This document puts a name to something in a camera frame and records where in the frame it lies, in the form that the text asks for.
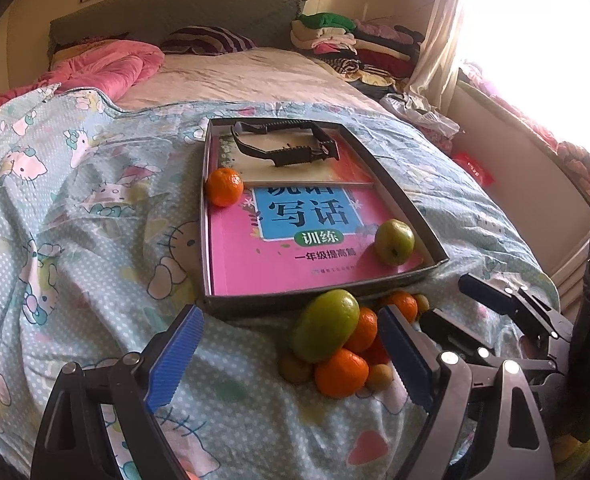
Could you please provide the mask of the pink quilt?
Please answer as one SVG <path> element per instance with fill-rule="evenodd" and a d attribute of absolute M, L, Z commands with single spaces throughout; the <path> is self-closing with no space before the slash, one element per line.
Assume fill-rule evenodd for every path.
<path fill-rule="evenodd" d="M 0 94 L 0 107 L 24 94 L 57 84 L 62 93 L 75 88 L 95 88 L 109 99 L 121 99 L 127 91 L 149 80 L 164 64 L 165 53 L 157 46 L 134 40 L 103 40 L 70 58 L 61 58 L 52 70 L 33 84 Z"/>

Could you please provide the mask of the brown longan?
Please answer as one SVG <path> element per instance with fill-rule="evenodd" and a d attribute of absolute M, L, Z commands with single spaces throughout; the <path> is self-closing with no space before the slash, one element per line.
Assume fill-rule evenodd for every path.
<path fill-rule="evenodd" d="M 382 392 L 390 387 L 394 378 L 389 363 L 374 364 L 368 369 L 368 378 L 366 378 L 366 388 L 372 392 Z"/>
<path fill-rule="evenodd" d="M 416 316 L 420 318 L 425 312 L 430 310 L 430 302 L 428 298 L 423 294 L 415 294 L 414 299 L 417 304 Z"/>
<path fill-rule="evenodd" d="M 313 365 L 299 359 L 294 352 L 284 352 L 278 359 L 278 372 L 291 385 L 301 386 L 312 382 L 313 371 Z"/>

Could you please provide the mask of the light blue kitty blanket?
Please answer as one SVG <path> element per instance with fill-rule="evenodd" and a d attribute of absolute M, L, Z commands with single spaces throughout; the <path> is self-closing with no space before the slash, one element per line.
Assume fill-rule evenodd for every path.
<path fill-rule="evenodd" d="M 552 281 L 501 208 L 413 127 L 385 112 L 322 103 L 184 102 L 130 112 L 102 92 L 34 90 L 0 107 L 0 478 L 30 473 L 62 366 L 115 363 L 202 298 L 199 199 L 214 118 L 338 122 L 424 216 L 447 261 L 416 285 L 430 304 L 518 356 L 517 328 L 458 289 L 470 273 L 525 287 Z M 331 400 L 276 369 L 286 315 L 205 333 L 156 416 L 201 479 L 387 479 L 424 422 L 400 380 Z"/>

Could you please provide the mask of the black plastic gripper part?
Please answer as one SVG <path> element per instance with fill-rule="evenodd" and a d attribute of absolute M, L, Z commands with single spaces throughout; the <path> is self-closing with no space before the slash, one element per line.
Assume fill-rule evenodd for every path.
<path fill-rule="evenodd" d="M 264 124 L 234 122 L 230 128 L 238 150 L 249 157 L 270 160 L 275 167 L 340 159 L 336 141 L 312 120 L 283 119 Z M 276 136 L 275 148 L 265 150 L 245 141 L 246 136 Z"/>

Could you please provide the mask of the grey green headboard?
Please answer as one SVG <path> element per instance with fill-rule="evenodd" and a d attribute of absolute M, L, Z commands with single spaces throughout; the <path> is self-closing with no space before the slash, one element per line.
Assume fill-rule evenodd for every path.
<path fill-rule="evenodd" d="M 290 47 L 290 23 L 308 0 L 105 0 L 56 18 L 48 55 L 89 38 L 121 37 L 162 43 L 184 26 L 219 26 L 260 47 Z"/>

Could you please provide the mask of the pile of folded clothes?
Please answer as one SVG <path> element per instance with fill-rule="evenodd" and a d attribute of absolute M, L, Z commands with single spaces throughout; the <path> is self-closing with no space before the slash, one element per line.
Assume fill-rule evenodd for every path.
<path fill-rule="evenodd" d="M 400 24 L 321 12 L 290 24 L 295 50 L 313 58 L 369 98 L 400 93 L 411 78 L 425 36 Z"/>

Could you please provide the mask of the orange tangerine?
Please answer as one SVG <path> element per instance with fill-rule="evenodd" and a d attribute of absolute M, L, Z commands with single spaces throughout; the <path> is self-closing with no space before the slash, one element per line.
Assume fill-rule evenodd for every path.
<path fill-rule="evenodd" d="M 377 315 L 370 308 L 362 307 L 358 324 L 344 347 L 353 353 L 362 353 L 372 346 L 377 336 Z"/>
<path fill-rule="evenodd" d="M 391 292 L 382 300 L 384 307 L 396 307 L 409 323 L 414 323 L 417 318 L 418 304 L 414 296 L 403 290 Z"/>
<path fill-rule="evenodd" d="M 332 399 L 353 396 L 368 379 L 368 363 L 357 354 L 341 348 L 314 369 L 319 392 Z"/>

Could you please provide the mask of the pink Chinese workbook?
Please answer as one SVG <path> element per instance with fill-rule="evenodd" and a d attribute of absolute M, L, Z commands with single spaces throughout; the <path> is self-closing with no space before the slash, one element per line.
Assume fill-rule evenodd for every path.
<path fill-rule="evenodd" d="M 209 211 L 211 291 L 258 296 L 389 278 L 429 263 L 421 246 L 401 266 L 374 252 L 378 227 L 403 217 L 372 186 L 252 188 Z"/>

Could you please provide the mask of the grey cardboard tray box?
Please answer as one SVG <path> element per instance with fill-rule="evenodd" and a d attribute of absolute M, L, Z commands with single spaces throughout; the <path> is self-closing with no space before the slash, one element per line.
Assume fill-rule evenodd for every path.
<path fill-rule="evenodd" d="M 330 289 L 367 297 L 449 259 L 402 186 L 341 124 L 220 118 L 203 175 L 230 168 L 244 192 L 200 204 L 205 302 L 217 318 L 297 309 Z"/>

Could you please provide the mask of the striped purple pillow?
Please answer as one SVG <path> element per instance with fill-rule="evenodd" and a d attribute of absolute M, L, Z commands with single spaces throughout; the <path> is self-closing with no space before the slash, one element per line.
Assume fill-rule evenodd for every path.
<path fill-rule="evenodd" d="M 165 54 L 219 56 L 255 49 L 249 38 L 218 26 L 185 26 L 161 41 Z"/>

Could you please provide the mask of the oval green fruit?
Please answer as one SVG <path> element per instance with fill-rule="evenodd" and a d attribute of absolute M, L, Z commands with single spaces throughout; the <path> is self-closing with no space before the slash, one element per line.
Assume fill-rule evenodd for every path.
<path fill-rule="evenodd" d="M 308 303 L 297 318 L 290 348 L 298 359 L 311 364 L 325 361 L 347 342 L 360 318 L 353 294 L 333 289 Z"/>

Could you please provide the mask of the red plastic bag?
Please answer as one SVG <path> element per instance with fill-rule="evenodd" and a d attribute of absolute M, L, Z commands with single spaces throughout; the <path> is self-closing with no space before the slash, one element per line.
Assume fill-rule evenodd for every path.
<path fill-rule="evenodd" d="M 464 152 L 455 153 L 452 160 L 464 169 L 482 188 L 488 188 L 494 182 L 494 177 L 488 170 L 469 154 Z"/>

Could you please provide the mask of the round green apple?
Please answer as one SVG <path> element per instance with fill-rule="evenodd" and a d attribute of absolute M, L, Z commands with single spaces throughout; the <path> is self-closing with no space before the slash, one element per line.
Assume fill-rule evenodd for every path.
<path fill-rule="evenodd" d="M 375 252 L 382 263 L 401 266 L 414 252 L 415 236 L 411 227 L 398 219 L 382 223 L 374 238 Z"/>

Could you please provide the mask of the small orange in tray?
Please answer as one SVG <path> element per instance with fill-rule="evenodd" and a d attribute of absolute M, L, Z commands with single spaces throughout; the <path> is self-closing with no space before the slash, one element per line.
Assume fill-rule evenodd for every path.
<path fill-rule="evenodd" d="M 218 168 L 207 178 L 205 192 L 211 205 L 225 208 L 238 202 L 244 192 L 244 182 L 231 168 Z"/>

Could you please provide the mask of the white plastic bag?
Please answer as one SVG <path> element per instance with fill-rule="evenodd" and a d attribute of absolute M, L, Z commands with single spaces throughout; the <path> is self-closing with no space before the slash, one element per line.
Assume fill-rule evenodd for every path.
<path fill-rule="evenodd" d="M 444 154 L 452 153 L 452 141 L 460 132 L 460 125 L 426 104 L 420 96 L 406 92 L 387 93 L 380 99 L 380 105 L 402 122 L 420 130 Z"/>

